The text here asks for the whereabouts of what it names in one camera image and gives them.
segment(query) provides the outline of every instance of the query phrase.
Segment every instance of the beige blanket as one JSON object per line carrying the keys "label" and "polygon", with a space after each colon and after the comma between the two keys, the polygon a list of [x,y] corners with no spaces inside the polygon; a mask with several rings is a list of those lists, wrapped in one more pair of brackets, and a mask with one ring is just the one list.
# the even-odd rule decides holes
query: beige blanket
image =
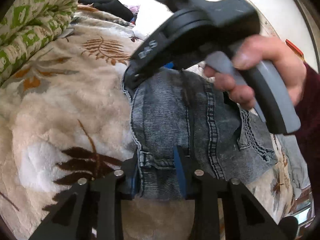
{"label": "beige blanket", "polygon": [[[32,234],[59,192],[132,156],[130,105],[120,89],[141,44],[131,28],[108,13],[78,11],[62,37],[0,88],[0,210],[18,240]],[[249,189],[278,222],[293,195],[277,138],[274,148],[279,163]],[[193,212],[192,201],[124,202],[125,239],[187,239]]]}

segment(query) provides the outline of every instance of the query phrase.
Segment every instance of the hand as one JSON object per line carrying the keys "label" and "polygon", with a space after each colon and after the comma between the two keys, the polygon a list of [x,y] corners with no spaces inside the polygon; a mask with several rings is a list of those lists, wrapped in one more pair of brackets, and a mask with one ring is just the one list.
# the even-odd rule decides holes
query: hand
{"label": "hand", "polygon": [[[236,69],[246,70],[261,60],[271,60],[278,70],[289,96],[296,106],[303,96],[307,69],[303,61],[280,39],[254,35],[245,39],[232,62]],[[255,105],[254,91],[249,86],[238,86],[232,76],[216,72],[205,66],[204,75],[215,77],[218,90],[229,91],[231,100],[250,110]]]}

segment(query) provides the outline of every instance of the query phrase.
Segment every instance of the black cloth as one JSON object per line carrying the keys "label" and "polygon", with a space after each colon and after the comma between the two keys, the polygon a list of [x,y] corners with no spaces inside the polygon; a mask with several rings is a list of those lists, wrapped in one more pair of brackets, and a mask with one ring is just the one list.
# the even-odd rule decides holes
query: black cloth
{"label": "black cloth", "polygon": [[100,11],[111,13],[130,22],[133,19],[133,13],[125,7],[119,0],[79,0],[82,4],[93,4],[93,7]]}

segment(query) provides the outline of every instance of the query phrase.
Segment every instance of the gray denim jeans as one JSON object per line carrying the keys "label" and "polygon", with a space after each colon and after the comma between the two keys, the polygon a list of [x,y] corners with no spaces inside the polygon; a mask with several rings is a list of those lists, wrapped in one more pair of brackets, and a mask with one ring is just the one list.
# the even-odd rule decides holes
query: gray denim jeans
{"label": "gray denim jeans", "polygon": [[125,84],[123,90],[131,101],[141,197],[181,198],[175,146],[187,148],[213,177],[244,184],[277,162],[265,123],[198,74],[161,68],[134,94]]}

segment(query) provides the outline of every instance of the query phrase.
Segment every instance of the white patch on blanket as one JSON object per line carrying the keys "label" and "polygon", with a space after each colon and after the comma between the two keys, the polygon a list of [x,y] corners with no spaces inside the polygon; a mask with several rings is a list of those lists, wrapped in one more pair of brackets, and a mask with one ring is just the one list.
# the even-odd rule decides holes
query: white patch on blanket
{"label": "white patch on blanket", "polygon": [[37,142],[22,152],[19,179],[21,185],[40,192],[59,192],[61,187],[53,181],[66,173],[56,163],[70,159],[53,145]]}

